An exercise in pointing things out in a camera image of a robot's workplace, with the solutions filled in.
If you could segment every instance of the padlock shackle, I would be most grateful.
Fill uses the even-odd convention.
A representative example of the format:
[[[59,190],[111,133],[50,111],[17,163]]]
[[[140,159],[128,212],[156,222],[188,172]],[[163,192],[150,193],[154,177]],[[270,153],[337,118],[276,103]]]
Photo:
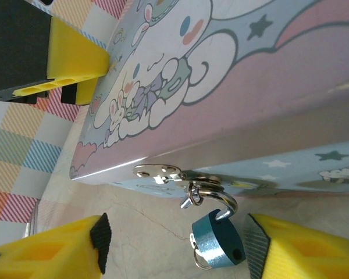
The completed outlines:
[[[201,197],[205,199],[215,199],[224,205],[226,208],[222,209],[216,215],[216,220],[219,221],[221,219],[229,218],[234,215],[234,213],[238,209],[238,204],[235,199],[224,191],[215,191],[214,189],[209,189],[205,187],[201,187],[198,190],[198,193]]]

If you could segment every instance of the star illustration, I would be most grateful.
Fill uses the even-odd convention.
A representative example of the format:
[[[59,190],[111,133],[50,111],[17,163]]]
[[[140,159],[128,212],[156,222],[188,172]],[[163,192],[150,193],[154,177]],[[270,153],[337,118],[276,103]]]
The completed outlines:
[[[275,179],[277,179],[279,177],[266,175],[266,176],[259,176],[259,178],[261,178],[263,180],[275,180]]]
[[[286,166],[290,165],[291,163],[285,163],[285,162],[282,162],[280,160],[274,160],[271,162],[263,162],[263,164],[267,164],[267,165],[269,165],[269,167],[286,167]]]
[[[247,41],[254,36],[261,38],[266,28],[272,25],[273,22],[266,20],[266,15],[263,15],[258,22],[252,22],[250,24],[251,34],[248,36]]]
[[[327,160],[336,160],[341,161],[344,157],[349,157],[349,154],[340,154],[337,151],[332,151],[330,153],[324,153],[324,154],[315,154],[316,156],[320,157],[320,161],[327,161]]]

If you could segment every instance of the black plastic part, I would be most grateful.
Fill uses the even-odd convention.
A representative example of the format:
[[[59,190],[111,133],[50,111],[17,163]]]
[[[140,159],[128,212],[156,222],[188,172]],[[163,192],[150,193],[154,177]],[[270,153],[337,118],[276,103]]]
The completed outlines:
[[[107,214],[104,213],[90,230],[93,247],[98,250],[98,267],[102,274],[106,272],[107,254],[111,242],[111,228]]]
[[[0,0],[0,101],[14,90],[49,82],[51,16],[25,0]]]
[[[29,96],[24,96],[20,98],[15,98],[8,100],[8,102],[13,102],[13,103],[29,103],[31,105],[35,105],[37,103],[37,94],[32,94]]]
[[[77,84],[76,83],[62,87],[60,102],[75,105],[76,104],[76,92],[77,92]]]
[[[245,255],[251,279],[261,279],[268,257],[270,237],[250,214],[245,218],[243,233]]]
[[[53,0],[40,0],[40,2],[42,2],[45,5],[50,5],[51,3],[53,3]]]

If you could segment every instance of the dark teal star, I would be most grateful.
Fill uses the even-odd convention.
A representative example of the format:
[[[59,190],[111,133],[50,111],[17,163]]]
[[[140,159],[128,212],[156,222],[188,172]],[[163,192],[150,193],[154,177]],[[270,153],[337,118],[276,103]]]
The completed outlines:
[[[332,151],[330,153],[326,154],[316,154],[316,156],[320,157],[320,161],[326,161],[326,160],[336,160],[341,161],[344,157],[349,157],[349,154],[340,154],[337,151]]]
[[[266,15],[263,15],[258,22],[251,23],[250,24],[251,34],[248,36],[247,41],[252,39],[254,36],[261,38],[265,29],[272,24],[273,22],[266,20]]]

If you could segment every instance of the black rubber pad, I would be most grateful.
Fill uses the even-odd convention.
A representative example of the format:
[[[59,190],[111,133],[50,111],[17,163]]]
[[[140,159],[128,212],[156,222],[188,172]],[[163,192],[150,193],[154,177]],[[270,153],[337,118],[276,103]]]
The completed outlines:
[[[270,238],[250,214],[245,218],[243,233],[245,255],[251,279],[261,279],[268,257]]]
[[[93,247],[98,250],[98,266],[102,274],[106,272],[111,235],[109,220],[104,213],[90,231]]]

